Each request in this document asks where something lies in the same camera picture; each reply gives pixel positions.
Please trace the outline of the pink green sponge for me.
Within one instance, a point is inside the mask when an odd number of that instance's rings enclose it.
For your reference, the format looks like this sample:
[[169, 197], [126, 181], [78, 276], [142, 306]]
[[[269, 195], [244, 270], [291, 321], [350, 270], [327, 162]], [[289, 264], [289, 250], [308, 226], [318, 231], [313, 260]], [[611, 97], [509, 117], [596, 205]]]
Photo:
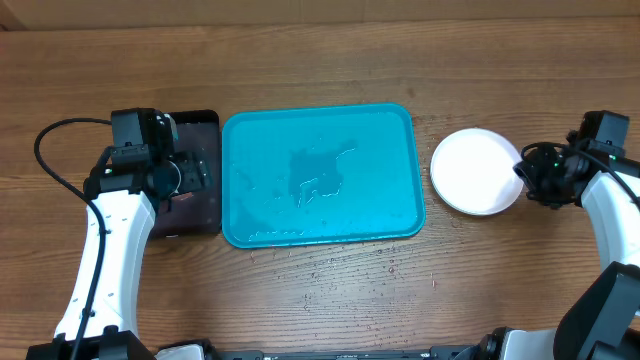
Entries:
[[172, 196], [170, 198], [170, 200], [171, 201], [176, 201], [176, 202], [178, 202], [178, 201], [186, 201], [186, 200], [192, 199], [193, 197], [194, 197], [194, 193], [193, 192], [188, 192], [188, 193], [185, 193], [185, 194]]

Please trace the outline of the white plate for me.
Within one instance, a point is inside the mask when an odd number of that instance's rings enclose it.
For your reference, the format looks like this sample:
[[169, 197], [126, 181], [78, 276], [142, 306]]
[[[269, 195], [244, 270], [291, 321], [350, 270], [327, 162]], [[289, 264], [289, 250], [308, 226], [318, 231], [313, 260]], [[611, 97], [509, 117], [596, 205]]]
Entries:
[[515, 146], [500, 134], [467, 128], [444, 138], [434, 150], [430, 179], [450, 207], [474, 216], [497, 214], [520, 196], [523, 181], [513, 167], [521, 161]]

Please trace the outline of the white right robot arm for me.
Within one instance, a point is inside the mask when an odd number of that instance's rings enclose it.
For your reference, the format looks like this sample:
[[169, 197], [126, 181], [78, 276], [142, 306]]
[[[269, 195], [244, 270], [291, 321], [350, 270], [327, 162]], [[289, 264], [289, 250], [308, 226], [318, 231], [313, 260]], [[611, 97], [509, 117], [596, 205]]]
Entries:
[[601, 273], [548, 330], [502, 327], [462, 359], [636, 359], [639, 333], [639, 164], [606, 146], [534, 143], [514, 170], [529, 199], [551, 208], [575, 203], [591, 221]]

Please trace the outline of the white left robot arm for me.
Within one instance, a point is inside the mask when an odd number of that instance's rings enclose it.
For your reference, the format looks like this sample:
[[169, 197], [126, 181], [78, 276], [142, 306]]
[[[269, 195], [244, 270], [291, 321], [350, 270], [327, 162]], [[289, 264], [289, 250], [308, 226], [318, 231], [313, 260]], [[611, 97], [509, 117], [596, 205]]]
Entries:
[[159, 206], [201, 189], [190, 154], [121, 162], [108, 148], [81, 189], [87, 231], [71, 299], [51, 342], [29, 348], [30, 359], [150, 359], [138, 338], [142, 260]]

